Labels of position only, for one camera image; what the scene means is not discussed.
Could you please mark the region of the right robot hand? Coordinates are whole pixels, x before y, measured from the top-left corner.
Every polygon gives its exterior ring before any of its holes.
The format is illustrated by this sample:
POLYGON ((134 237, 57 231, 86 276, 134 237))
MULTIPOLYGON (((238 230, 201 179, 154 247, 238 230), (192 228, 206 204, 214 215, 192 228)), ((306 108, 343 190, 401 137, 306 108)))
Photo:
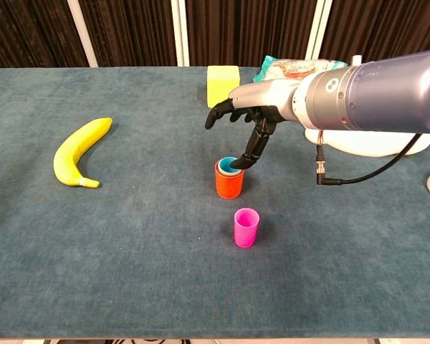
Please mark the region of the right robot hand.
POLYGON ((226 114, 230 115, 232 123, 240 117, 244 117, 246 123, 254 122, 245 152, 230 163, 231 168, 245 170, 252 167, 259 160, 277 124, 297 120, 291 102, 299 84, 299 80, 276 79, 241 85, 210 110, 206 129, 212 128, 226 114))

